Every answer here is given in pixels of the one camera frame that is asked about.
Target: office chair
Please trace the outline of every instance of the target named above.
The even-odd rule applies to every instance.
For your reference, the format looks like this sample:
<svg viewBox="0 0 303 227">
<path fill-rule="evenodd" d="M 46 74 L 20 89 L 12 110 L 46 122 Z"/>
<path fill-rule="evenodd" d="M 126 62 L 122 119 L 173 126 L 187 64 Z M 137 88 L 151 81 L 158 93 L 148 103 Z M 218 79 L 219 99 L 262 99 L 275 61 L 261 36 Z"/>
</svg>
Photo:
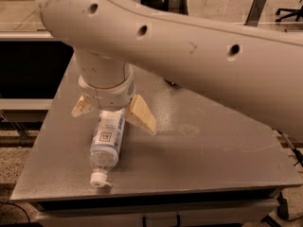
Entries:
<svg viewBox="0 0 303 227">
<path fill-rule="evenodd" d="M 301 9 L 278 9 L 276 11 L 276 15 L 280 15 L 281 11 L 289 11 L 290 14 L 287 14 L 283 17 L 280 17 L 279 19 L 276 19 L 277 23 L 281 22 L 282 19 L 286 19 L 286 18 L 294 17 L 294 16 L 296 16 L 295 21 L 297 22 L 300 19 L 300 17 L 303 17 L 303 6 L 301 7 Z"/>
</svg>

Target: bottle label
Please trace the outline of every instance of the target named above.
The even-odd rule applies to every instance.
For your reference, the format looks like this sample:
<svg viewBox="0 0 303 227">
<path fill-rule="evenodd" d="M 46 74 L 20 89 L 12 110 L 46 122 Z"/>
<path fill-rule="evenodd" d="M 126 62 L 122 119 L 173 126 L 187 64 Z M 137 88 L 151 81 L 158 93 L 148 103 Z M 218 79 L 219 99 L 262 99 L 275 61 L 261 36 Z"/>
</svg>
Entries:
<svg viewBox="0 0 303 227">
<path fill-rule="evenodd" d="M 100 114 L 98 127 L 95 130 L 91 152 L 108 147 L 120 152 L 122 133 L 125 124 L 123 111 L 107 112 Z"/>
</svg>

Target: bottle cap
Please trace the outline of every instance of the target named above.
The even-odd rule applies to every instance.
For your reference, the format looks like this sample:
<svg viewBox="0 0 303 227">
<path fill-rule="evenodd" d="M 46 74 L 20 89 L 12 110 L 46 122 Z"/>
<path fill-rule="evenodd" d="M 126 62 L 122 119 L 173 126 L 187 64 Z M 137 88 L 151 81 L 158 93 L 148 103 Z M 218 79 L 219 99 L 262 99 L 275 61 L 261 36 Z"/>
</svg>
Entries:
<svg viewBox="0 0 303 227">
<path fill-rule="evenodd" d="M 103 187 L 104 185 L 109 183 L 106 182 L 107 180 L 107 174 L 106 172 L 99 171 L 99 172 L 93 172 L 91 176 L 91 182 L 90 184 L 95 187 Z"/>
</svg>

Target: plastic bottle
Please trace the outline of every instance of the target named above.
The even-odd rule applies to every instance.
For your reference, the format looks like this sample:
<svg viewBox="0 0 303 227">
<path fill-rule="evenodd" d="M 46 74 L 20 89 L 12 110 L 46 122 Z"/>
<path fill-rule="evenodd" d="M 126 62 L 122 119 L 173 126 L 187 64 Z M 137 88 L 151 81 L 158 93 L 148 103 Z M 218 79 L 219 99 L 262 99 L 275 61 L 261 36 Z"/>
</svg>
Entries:
<svg viewBox="0 0 303 227">
<path fill-rule="evenodd" d="M 107 182 L 107 174 L 118 162 L 124 125 L 124 109 L 116 112 L 101 111 L 90 149 L 93 168 L 91 185 L 111 185 Z"/>
</svg>

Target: gray tabletop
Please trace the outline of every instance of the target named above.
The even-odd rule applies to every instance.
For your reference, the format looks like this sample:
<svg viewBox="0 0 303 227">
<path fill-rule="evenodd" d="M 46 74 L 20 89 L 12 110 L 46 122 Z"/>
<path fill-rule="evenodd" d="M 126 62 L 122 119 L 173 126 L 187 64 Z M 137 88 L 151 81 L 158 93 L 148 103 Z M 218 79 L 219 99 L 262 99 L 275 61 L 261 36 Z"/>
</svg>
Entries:
<svg viewBox="0 0 303 227">
<path fill-rule="evenodd" d="M 137 92 L 157 118 L 149 136 L 126 125 L 112 188 L 89 184 L 98 111 L 74 118 L 80 96 L 72 60 L 11 196 L 54 201 L 284 188 L 302 184 L 267 126 L 135 68 Z"/>
</svg>

